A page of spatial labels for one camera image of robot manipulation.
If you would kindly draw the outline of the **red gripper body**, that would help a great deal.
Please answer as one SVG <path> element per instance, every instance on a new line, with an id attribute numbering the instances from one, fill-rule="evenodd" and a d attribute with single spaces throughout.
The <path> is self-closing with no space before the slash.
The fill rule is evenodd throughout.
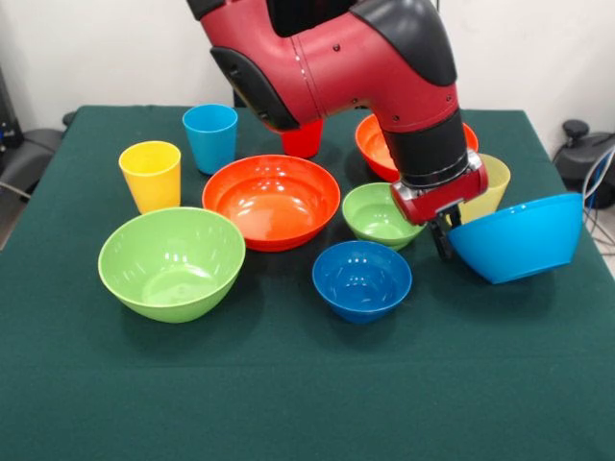
<path id="1" fill-rule="evenodd" d="M 451 182 L 428 189 L 412 189 L 401 181 L 390 184 L 392 199 L 398 210 L 413 225 L 433 221 L 446 209 L 474 200 L 488 187 L 488 176 L 476 152 L 468 153 L 469 166 Z"/>

